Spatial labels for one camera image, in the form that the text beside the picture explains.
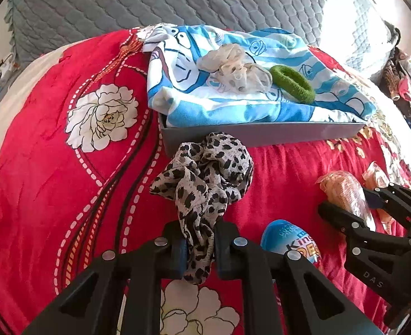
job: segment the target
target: scrunchie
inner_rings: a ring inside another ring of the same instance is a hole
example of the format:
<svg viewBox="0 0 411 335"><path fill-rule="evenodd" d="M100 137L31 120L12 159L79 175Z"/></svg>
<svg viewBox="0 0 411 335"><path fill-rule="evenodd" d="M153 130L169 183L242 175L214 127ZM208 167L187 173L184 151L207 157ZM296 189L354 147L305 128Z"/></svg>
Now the scrunchie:
<svg viewBox="0 0 411 335"><path fill-rule="evenodd" d="M279 88L283 88L292 97L298 99L300 103L311 104L314 102L316 93L307 79L295 69L277 65L269 70L272 75L272 81Z"/></svg>

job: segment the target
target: white peony pattern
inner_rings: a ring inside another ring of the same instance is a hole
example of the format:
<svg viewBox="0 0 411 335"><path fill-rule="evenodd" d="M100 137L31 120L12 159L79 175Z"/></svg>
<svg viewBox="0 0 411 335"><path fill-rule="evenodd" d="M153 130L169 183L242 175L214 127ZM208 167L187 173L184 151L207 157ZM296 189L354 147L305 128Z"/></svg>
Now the white peony pattern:
<svg viewBox="0 0 411 335"><path fill-rule="evenodd" d="M207 287L171 281L162 291L161 335L231 335L239 323L232 307L221 307L218 293Z"/></svg>
<svg viewBox="0 0 411 335"><path fill-rule="evenodd" d="M69 112L66 133L71 134L66 143L93 152L103 150L110 141L125 139L127 128L137 122L137 106L132 89L103 84L81 97Z"/></svg>

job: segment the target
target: kinder joy egg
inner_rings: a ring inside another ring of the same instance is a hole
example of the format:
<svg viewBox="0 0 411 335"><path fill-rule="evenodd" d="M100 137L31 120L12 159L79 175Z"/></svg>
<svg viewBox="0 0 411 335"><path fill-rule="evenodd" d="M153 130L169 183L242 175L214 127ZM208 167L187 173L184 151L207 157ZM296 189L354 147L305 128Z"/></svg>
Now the kinder joy egg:
<svg viewBox="0 0 411 335"><path fill-rule="evenodd" d="M261 247L280 254L295 249L315 265L320 258L320 251L311 236L286 220L273 221L266 227Z"/></svg>

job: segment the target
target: cartoon print cloth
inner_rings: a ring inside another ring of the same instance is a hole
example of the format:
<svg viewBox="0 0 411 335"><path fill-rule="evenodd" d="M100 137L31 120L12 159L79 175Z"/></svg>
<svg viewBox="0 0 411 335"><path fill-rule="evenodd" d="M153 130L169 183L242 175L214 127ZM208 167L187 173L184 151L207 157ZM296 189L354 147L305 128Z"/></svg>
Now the cartoon print cloth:
<svg viewBox="0 0 411 335"><path fill-rule="evenodd" d="M184 278L202 283L210 274L213 226L227 205L240 200L252 182L254 163L245 146L222 132L201 144L184 143L150 186L151 194L174 200L190 257Z"/></svg>
<svg viewBox="0 0 411 335"><path fill-rule="evenodd" d="M148 67L148 105L167 116L169 127L224 125L247 122L364 122L376 110L359 90L337 77L295 34L278 28L251 33L229 32L212 26L146 28L144 52ZM272 85L267 93L241 95L219 92L213 73L196 63L223 44L239 44L247 61L269 70L277 64L292 67L316 91L311 105L299 104Z"/></svg>

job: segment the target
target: gray tray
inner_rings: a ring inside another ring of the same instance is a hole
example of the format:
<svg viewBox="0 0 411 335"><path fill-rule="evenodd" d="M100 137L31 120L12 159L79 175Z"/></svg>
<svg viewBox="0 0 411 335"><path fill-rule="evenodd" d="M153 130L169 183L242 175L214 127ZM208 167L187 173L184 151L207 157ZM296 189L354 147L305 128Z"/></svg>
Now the gray tray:
<svg viewBox="0 0 411 335"><path fill-rule="evenodd" d="M246 147L259 147L354 137L365 125L363 123L331 122L263 122L238 125L166 127L166 120L166 116L159 114L165 152L169 157L174 156L183 142L199 143L211 132L225 132L236 137Z"/></svg>

